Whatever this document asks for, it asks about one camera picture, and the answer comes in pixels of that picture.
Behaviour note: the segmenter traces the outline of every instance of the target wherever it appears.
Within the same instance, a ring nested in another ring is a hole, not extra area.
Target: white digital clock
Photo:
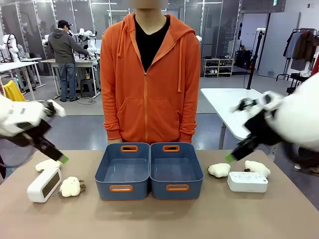
[[[61,181],[61,171],[59,168],[45,169],[27,189],[30,201],[45,203]]]

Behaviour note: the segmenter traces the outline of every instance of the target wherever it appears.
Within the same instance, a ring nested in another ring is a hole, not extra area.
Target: orange hoodie
[[[169,30],[147,72],[135,39],[134,14],[104,33],[101,87],[108,140],[191,142],[195,134],[199,42],[189,26],[167,17]]]

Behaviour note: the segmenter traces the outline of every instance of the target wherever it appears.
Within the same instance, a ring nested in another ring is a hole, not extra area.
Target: man in gray jacket
[[[68,34],[70,25],[65,20],[60,20],[58,28],[50,35],[48,40],[49,51],[54,53],[55,62],[58,63],[60,81],[61,81],[61,98],[60,101],[66,102],[67,97],[67,82],[70,84],[70,101],[77,101],[76,96],[76,76],[75,76],[75,60],[73,50],[76,52],[89,55],[87,50],[76,43],[75,40]]]

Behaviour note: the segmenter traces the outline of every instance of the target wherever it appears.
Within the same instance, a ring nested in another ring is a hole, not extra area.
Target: black cap
[[[59,20],[58,28],[64,28],[64,26],[70,29],[70,24],[66,20]]]

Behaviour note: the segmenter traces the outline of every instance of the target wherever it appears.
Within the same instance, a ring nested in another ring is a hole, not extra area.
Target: door
[[[276,12],[270,15],[259,76],[276,78],[283,73],[286,64],[283,54],[287,40],[293,29],[298,28],[300,15],[300,12]]]

